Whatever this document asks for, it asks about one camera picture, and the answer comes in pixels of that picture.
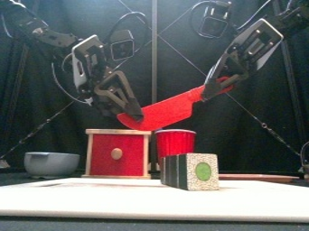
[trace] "black curtain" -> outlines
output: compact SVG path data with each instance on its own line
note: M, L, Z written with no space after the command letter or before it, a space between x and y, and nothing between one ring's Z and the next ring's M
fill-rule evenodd
M30 8L38 4L35 0L22 2ZM241 26L264 2L232 1L232 23ZM198 1L158 0L158 101L204 84L205 74L233 40L231 30L223 38L215 40L200 37L192 31L189 9L196 3ZM152 24L152 1L39 1L38 15L55 31L74 33L81 38L97 34L104 40L118 18L130 10L145 13ZM273 13L271 5L261 16ZM140 44L142 22L133 19L122 24L120 29L122 28L133 31ZM288 44L297 92L291 92L285 57L279 47L257 75L240 82L229 95L196 103L192 117L168 127L197 132L196 152L216 153L221 171L297 172L301 167L297 154L260 124L267 123L296 151L301 150L304 137L300 134L300 120L304 121L303 129L308 132L308 29L293 36ZM153 101L152 52L149 42L142 52L120 67L142 106L150 105ZM25 69L21 70L23 53L27 59ZM6 153L71 99L55 84L51 61L45 59L35 47L25 51L23 41L9 39L3 28L0 68L5 128L2 152ZM77 97L73 77L58 66L57 77L62 86ZM292 94L297 94L300 99L299 112L295 111ZM102 116L95 108L77 102L7 156L10 164L23 168L25 152L74 152L81 154L81 168L85 169L89 139L85 130L89 128L126 129L114 117Z

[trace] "red box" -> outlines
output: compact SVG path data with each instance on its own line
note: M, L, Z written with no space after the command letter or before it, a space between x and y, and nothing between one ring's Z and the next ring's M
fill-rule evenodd
M89 134L89 151L83 177L150 178L152 132L87 129L86 134Z

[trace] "gray bowl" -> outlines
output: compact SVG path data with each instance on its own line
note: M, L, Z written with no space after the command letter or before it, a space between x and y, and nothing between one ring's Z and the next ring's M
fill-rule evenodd
M25 168L34 178L67 177L78 169L81 156L61 152L26 152Z

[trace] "red cup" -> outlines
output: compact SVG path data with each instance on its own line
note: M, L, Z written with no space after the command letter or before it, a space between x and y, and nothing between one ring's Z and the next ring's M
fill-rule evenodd
M156 132L158 160L169 155L194 151L197 133L190 130L168 129Z

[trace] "green circle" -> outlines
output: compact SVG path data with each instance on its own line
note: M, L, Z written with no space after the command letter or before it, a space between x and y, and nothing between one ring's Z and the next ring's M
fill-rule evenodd
M208 181L212 177L212 168L207 162L200 162L196 167L198 180Z

